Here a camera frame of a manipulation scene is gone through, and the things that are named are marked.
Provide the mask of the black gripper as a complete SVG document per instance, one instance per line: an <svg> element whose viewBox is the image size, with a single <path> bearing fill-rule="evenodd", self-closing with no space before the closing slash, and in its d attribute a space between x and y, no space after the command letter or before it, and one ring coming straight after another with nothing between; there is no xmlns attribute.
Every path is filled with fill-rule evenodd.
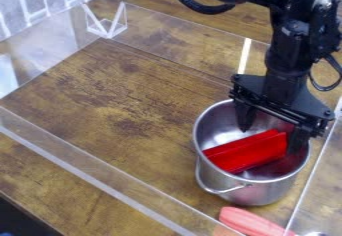
<svg viewBox="0 0 342 236"><path fill-rule="evenodd" d="M261 110L297 126L289 136L289 154L301 151L311 136L325 134L335 112L311 93L304 77L292 81L275 76L234 74L232 82L230 97L242 132L253 126L257 110Z"/></svg>

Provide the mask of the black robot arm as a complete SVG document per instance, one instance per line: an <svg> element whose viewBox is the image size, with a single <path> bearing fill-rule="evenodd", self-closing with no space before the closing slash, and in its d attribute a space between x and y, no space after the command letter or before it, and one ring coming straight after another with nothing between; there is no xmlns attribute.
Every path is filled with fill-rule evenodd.
<svg viewBox="0 0 342 236"><path fill-rule="evenodd" d="M295 125L288 151L295 153L309 139L325 133L335 112L309 89L331 91L315 80L312 67L327 60L340 74L342 66L332 56L340 50L339 5L341 0L220 0L236 5L252 2L270 9L272 45L266 52L264 76L237 74L232 77L240 128L250 129L256 113L264 111Z"/></svg>

